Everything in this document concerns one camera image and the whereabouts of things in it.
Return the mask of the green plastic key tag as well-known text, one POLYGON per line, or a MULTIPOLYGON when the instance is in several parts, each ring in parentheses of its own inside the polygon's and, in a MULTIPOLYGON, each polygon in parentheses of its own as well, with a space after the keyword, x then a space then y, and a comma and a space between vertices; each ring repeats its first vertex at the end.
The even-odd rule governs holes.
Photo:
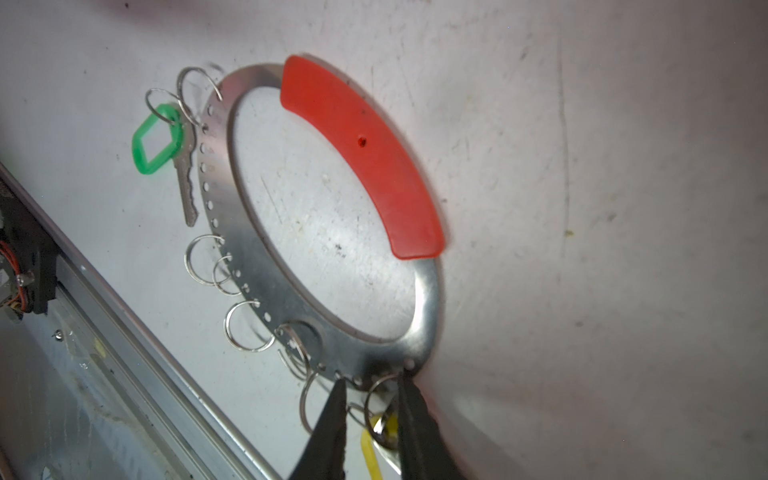
POLYGON ((131 141, 134 165, 143 175, 151 175, 171 160, 182 146, 181 114, 173 104, 156 108, 170 122, 150 114, 136 129, 131 141))

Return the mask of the metal keyring disc red grip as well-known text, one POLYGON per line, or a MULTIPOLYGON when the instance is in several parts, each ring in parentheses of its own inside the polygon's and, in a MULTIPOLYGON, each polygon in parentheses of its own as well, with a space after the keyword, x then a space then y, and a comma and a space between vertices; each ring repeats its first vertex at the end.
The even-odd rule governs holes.
POLYGON ((439 339, 445 247, 409 151, 349 79, 291 56, 209 78, 196 129, 200 224, 228 341, 375 389, 439 339))

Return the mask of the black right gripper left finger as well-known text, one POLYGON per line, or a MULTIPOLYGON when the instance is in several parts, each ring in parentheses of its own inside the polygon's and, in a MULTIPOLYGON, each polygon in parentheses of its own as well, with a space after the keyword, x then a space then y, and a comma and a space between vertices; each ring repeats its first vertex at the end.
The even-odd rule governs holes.
POLYGON ((337 380, 290 480, 342 480, 347 439, 346 381, 337 380))

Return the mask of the yellow plastic key tag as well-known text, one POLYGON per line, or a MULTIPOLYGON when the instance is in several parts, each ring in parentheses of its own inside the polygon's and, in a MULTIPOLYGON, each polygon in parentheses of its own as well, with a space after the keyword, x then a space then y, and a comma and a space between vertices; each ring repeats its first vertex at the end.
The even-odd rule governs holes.
MULTIPOLYGON (((387 434, 392 439, 397 438, 398 416, 395 413, 371 415, 369 425, 376 433, 387 434)), ((384 478, 380 461, 384 461, 398 478, 401 477, 400 458, 396 449, 392 450, 381 446, 367 429, 361 433, 360 446, 368 475, 372 480, 384 478)))

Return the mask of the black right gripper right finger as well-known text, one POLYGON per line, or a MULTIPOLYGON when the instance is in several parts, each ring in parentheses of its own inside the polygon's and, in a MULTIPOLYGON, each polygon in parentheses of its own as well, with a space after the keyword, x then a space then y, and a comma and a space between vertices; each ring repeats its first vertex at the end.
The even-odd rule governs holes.
POLYGON ((412 377, 401 374, 397 387, 401 478, 464 479, 412 377))

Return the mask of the silver key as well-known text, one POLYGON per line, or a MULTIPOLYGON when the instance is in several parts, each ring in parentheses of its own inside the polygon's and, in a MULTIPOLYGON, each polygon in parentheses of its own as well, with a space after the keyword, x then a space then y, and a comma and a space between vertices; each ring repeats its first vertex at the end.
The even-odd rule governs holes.
POLYGON ((173 158, 173 163, 177 173, 184 220, 188 227, 193 227, 198 219, 198 211, 193 201, 190 173, 192 154, 197 146, 197 139, 194 126, 186 120, 181 121, 181 132, 181 146, 173 158))

